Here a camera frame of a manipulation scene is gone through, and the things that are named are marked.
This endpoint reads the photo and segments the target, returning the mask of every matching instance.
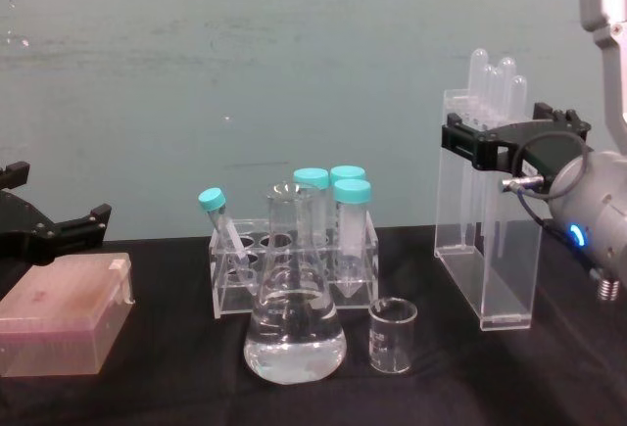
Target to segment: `test tube rack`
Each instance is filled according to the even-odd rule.
[[[267,219],[233,220],[237,233],[242,239],[250,262],[250,270],[254,271],[253,280],[261,280],[267,251],[268,221]],[[318,249],[324,274],[335,306],[342,308],[368,308],[378,298],[379,273],[379,241],[372,225],[370,214],[366,214],[365,252],[366,258],[362,277],[358,281],[361,286],[350,298],[344,296],[334,278],[334,261],[338,247],[335,228],[327,229],[327,244]],[[209,245],[209,263],[214,298],[214,317],[220,318],[229,313],[246,313],[253,309],[256,286],[242,284],[235,267],[235,258],[228,252],[214,230]]]
[[[445,91],[444,121],[456,113],[477,131],[529,121],[526,101],[527,80],[516,74],[514,59],[491,66],[488,53],[477,49],[470,58],[467,89]],[[477,170],[469,160],[440,149],[434,254],[482,330],[531,325],[542,229],[516,196],[499,191],[505,177],[500,171]]]

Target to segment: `teal cap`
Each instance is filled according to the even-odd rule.
[[[201,207],[210,213],[226,204],[224,193],[219,188],[209,188],[198,195],[198,202]]]
[[[333,184],[333,198],[343,204],[369,203],[370,183],[364,179],[339,179]]]
[[[365,179],[365,169],[352,165],[334,166],[331,169],[331,184],[338,179]]]
[[[329,187],[329,172],[324,168],[300,168],[294,171],[293,180],[295,183],[326,189]]]

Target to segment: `erlenmeyer flask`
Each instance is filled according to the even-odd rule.
[[[312,213],[320,192],[280,183],[267,197],[270,235],[244,358],[270,382],[319,380],[346,355],[344,331],[314,244]]]

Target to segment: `black tabletop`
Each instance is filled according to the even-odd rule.
[[[248,315],[214,319],[207,239],[115,242],[137,300],[100,374],[0,379],[0,424],[626,425],[627,295],[595,285],[543,242],[531,329],[481,332],[444,267],[433,228],[377,230],[381,295],[418,306],[410,373],[367,359],[366,310],[342,310],[346,359],[320,382],[277,386],[251,373]]]

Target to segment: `teal wall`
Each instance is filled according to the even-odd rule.
[[[204,235],[205,187],[262,216],[269,183],[341,163],[376,224],[433,223],[442,93],[478,46],[611,146],[578,0],[0,0],[0,41],[0,162],[55,219],[110,203],[109,239]]]

